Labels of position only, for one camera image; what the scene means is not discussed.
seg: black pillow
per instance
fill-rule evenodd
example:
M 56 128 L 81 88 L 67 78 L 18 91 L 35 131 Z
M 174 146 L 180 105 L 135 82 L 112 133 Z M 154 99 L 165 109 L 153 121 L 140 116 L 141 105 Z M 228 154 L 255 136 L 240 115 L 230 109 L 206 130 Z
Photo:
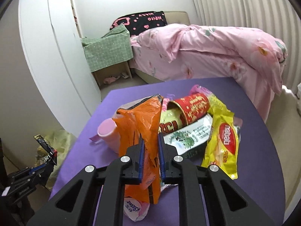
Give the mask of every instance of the black pillow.
M 122 23 L 130 32 L 131 36 L 139 35 L 141 32 L 146 31 L 148 29 L 167 25 L 163 11 L 150 11 L 122 16 L 114 21 L 114 23 L 110 27 L 110 30 Z

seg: headboard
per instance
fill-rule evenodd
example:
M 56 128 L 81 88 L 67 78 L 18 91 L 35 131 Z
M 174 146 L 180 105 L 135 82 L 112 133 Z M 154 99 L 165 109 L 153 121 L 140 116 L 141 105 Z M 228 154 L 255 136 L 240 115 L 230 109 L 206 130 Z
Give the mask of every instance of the headboard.
M 190 25 L 188 14 L 184 11 L 166 11 L 164 14 L 168 24 Z

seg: table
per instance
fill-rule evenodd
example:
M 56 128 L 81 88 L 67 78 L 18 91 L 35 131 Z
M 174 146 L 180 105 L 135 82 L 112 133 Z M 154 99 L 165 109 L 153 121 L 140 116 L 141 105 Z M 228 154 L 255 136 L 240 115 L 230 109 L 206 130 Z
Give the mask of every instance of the table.
M 284 179 L 276 148 L 270 134 L 243 89 L 232 78 L 191 79 L 149 84 L 111 91 L 97 108 L 64 161 L 51 197 L 86 165 L 108 165 L 117 155 L 105 143 L 89 140 L 98 125 L 110 118 L 125 103 L 154 94 L 186 96 L 199 84 L 211 90 L 235 116 L 243 119 L 238 152 L 238 179 L 235 182 L 273 219 L 282 225 L 285 211 Z M 132 222 L 124 217 L 123 225 L 179 225 L 178 188 L 162 192 L 159 203 L 151 205 L 144 220 Z

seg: triangular cutout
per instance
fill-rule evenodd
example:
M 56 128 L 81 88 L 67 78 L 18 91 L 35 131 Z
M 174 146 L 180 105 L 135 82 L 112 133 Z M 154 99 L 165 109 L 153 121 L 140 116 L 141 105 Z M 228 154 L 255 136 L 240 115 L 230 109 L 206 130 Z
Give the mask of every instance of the triangular cutout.
M 64 211 L 72 212 L 83 182 L 83 180 L 77 181 L 77 183 L 56 203 L 55 206 Z
M 225 180 L 221 180 L 221 186 L 231 211 L 237 211 L 246 207 L 245 200 Z

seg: green checkered cloth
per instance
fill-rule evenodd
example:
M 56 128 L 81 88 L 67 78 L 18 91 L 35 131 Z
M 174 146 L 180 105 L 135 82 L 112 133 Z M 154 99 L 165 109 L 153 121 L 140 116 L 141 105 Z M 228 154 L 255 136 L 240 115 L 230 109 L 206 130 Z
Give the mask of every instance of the green checkered cloth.
M 82 46 L 91 72 L 133 58 L 130 33 L 123 24 L 102 38 L 82 38 Z

